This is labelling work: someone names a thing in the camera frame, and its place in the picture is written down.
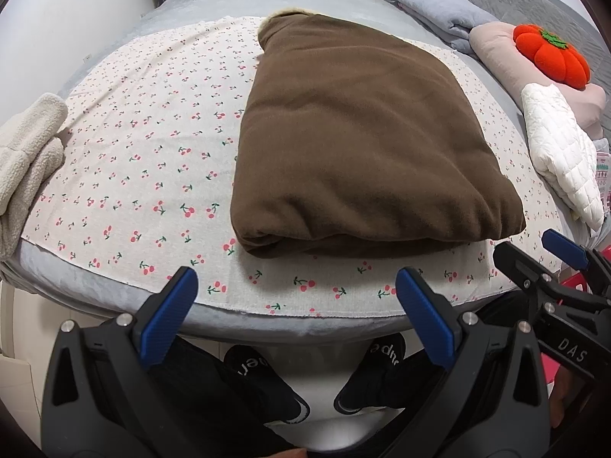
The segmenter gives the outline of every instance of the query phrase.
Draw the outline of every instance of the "cherry print sheet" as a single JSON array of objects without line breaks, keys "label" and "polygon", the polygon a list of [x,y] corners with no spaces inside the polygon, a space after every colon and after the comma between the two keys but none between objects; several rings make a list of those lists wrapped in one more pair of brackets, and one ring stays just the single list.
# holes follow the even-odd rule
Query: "cherry print sheet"
[{"label": "cherry print sheet", "polygon": [[[261,18],[224,18],[135,38],[72,91],[65,165],[32,208],[23,237],[62,260],[157,292],[181,265],[200,278],[197,302],[269,316],[402,315],[396,271],[419,269],[462,303],[511,288],[494,242],[405,260],[295,256],[259,260],[229,220],[239,122],[261,53]],[[526,230],[511,240],[552,270],[541,233],[561,231],[557,206],[524,140],[459,56],[411,41],[456,75],[524,202]]]}]

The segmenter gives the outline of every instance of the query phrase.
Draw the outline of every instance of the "orange pumpkin plush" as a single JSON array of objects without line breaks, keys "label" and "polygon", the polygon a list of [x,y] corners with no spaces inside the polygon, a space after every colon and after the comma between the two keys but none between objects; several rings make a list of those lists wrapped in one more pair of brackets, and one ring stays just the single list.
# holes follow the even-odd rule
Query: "orange pumpkin plush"
[{"label": "orange pumpkin plush", "polygon": [[534,24],[520,24],[513,30],[516,48],[549,79],[581,90],[590,80],[585,58],[566,41]]}]

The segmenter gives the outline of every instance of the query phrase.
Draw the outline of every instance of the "black slipper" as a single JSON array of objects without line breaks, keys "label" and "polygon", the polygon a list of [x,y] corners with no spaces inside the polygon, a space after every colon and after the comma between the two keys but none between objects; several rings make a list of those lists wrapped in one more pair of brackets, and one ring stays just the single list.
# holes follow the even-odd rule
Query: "black slipper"
[{"label": "black slipper", "polygon": [[380,404],[386,372],[403,360],[405,339],[401,333],[372,341],[359,366],[335,396],[333,406],[342,414],[355,414]]},{"label": "black slipper", "polygon": [[297,424],[310,415],[310,406],[276,374],[255,349],[235,345],[225,354],[224,363],[263,393],[266,401],[257,410],[264,413],[265,423],[280,420],[287,424]]}]

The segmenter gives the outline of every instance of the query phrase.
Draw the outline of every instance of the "white floor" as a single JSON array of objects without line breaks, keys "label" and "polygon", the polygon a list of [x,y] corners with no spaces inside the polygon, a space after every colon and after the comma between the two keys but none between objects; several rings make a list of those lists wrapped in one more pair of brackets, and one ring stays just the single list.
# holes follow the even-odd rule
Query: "white floor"
[{"label": "white floor", "polygon": [[[5,356],[0,358],[0,381],[10,381],[12,397],[7,402],[5,394],[9,389],[8,383],[4,382],[4,390],[0,384],[0,397],[13,416],[19,416],[22,428],[40,445],[43,390],[57,330],[66,319],[76,321],[81,327],[96,326],[102,319],[72,311],[18,289],[14,293],[12,309],[14,360]],[[1,312],[3,323],[8,321],[7,313]],[[408,353],[421,348],[413,332],[404,333],[404,337]],[[221,359],[231,346],[203,339],[187,340]],[[295,445],[312,450],[336,450],[362,440],[390,421],[396,415],[395,410],[346,417],[333,408],[335,395],[362,359],[368,345],[369,342],[358,342],[310,348],[259,348],[278,374],[312,409],[307,421],[293,426],[281,424],[273,429]]]}]

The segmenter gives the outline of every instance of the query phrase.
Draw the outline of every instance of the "silver bolt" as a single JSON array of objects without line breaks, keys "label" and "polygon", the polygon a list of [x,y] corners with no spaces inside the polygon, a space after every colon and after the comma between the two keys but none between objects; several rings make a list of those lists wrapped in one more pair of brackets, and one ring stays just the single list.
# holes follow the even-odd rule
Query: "silver bolt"
[{"label": "silver bolt", "polygon": [[74,329],[74,320],[63,321],[60,329],[62,332],[70,332],[72,329]]},{"label": "silver bolt", "polygon": [[530,324],[525,320],[520,320],[517,323],[517,328],[524,332],[524,334],[528,334],[532,330]]},{"label": "silver bolt", "polygon": [[129,326],[133,319],[129,313],[122,313],[117,317],[117,325],[121,327]]},{"label": "silver bolt", "polygon": [[462,314],[462,321],[468,326],[474,326],[475,324],[477,324],[478,320],[479,318],[472,311],[466,311]]}]

